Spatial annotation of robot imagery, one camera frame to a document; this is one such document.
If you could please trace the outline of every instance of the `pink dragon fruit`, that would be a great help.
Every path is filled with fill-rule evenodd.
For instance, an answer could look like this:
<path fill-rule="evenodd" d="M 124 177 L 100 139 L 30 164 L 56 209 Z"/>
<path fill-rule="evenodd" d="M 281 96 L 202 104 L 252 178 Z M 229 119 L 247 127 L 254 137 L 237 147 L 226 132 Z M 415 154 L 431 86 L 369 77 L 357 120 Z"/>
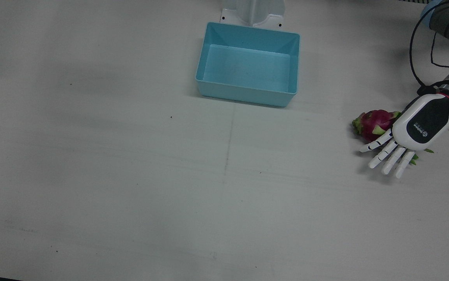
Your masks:
<path fill-rule="evenodd" d="M 401 112 L 387 112 L 385 110 L 372 110 L 362 113 L 354 119 L 352 124 L 356 135 L 362 136 L 367 142 L 373 142 L 389 130 Z"/>

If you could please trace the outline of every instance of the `logo on robotic hand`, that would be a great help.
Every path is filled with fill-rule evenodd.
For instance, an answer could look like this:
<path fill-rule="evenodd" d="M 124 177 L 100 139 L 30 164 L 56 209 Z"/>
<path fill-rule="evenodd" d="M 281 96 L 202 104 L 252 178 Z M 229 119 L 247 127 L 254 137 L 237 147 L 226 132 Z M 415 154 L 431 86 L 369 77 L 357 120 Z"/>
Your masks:
<path fill-rule="evenodd" d="M 427 132 L 418 123 L 413 124 L 413 126 L 422 134 L 422 137 L 427 137 Z"/>

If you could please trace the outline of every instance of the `plastic container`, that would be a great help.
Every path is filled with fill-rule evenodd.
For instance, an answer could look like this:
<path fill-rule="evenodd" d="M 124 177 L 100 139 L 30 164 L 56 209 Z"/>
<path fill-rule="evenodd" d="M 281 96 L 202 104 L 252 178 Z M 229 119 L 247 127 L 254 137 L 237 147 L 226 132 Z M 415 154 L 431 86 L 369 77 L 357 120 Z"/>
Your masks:
<path fill-rule="evenodd" d="M 196 73 L 203 96 L 285 107 L 297 93 L 299 34 L 208 23 Z"/>

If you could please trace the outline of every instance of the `white table surface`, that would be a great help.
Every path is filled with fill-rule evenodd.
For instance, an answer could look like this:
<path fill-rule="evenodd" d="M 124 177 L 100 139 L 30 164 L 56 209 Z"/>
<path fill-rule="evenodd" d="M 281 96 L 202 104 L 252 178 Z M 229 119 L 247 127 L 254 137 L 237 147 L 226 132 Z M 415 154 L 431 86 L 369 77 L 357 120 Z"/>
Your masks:
<path fill-rule="evenodd" d="M 0 276 L 449 280 L 449 132 L 398 180 L 349 127 L 415 97 L 423 7 L 287 1 L 299 91 L 272 108 L 198 92 L 219 0 L 0 1 Z"/>

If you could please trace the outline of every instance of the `red ring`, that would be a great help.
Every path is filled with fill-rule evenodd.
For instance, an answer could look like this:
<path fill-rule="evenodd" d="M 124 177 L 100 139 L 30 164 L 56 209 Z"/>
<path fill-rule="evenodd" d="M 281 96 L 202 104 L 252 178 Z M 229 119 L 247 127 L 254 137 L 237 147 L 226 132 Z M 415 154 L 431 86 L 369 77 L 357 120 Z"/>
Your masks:
<path fill-rule="evenodd" d="M 443 94 L 441 92 L 439 92 L 438 94 L 442 94 L 443 96 L 446 96 L 447 98 L 449 98 L 449 96 L 447 94 Z"/>

